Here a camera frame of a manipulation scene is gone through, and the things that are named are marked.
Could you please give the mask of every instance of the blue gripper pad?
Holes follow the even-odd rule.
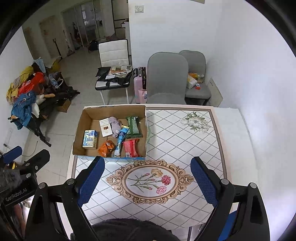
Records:
[[[9,152],[4,153],[1,159],[6,165],[8,165],[9,163],[13,162],[16,158],[18,158],[21,155],[22,155],[22,148],[20,146],[16,146],[15,148],[11,149]]]
[[[79,194],[78,206],[88,203],[105,170],[104,158],[97,156],[87,169],[82,170],[77,176],[75,189]]]
[[[198,186],[200,187],[206,201],[208,203],[212,204],[213,207],[216,207],[218,204],[218,200],[216,197],[216,188],[204,170],[212,171],[212,172],[214,172],[214,171],[209,170],[206,167],[206,165],[204,165],[204,163],[202,161],[201,161],[201,163],[197,162],[196,158],[198,158],[200,160],[199,157],[192,158],[191,163],[190,163],[191,172],[192,172]]]

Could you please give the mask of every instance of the blue tube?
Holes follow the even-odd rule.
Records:
[[[116,146],[116,149],[115,149],[115,152],[114,152],[115,157],[120,157],[121,144],[122,144],[128,130],[129,130],[128,126],[121,126],[121,129],[120,129],[120,132],[119,132],[119,135],[118,135],[117,146]]]

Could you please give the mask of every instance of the green snack package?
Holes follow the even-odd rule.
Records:
[[[138,124],[137,124],[137,116],[127,117],[129,130],[126,134],[126,139],[129,138],[138,138],[143,137],[143,135],[139,132]]]

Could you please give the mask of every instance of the yellow flower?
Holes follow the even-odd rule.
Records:
[[[151,175],[153,175],[154,177],[161,177],[163,173],[161,170],[154,168],[151,170]]]

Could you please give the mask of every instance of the dotted diamond pattern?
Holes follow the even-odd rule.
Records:
[[[186,170],[192,175],[190,161],[194,156],[200,156],[209,169],[222,178],[223,169],[219,146],[214,128],[202,133],[192,131],[180,122],[187,113],[182,110],[147,110],[148,125],[151,128],[151,139],[147,147],[146,159],[164,159],[168,163]],[[210,126],[213,126],[208,111],[198,111]],[[93,158],[77,159],[75,177],[81,170],[87,168]],[[207,204],[198,184],[194,181],[187,186],[175,199],[166,203],[136,205],[120,196],[106,182],[106,178],[127,162],[106,162],[105,171],[88,203],[82,209],[91,224],[112,218],[133,218],[149,220],[168,230],[178,227],[189,227],[205,223],[213,210]]]

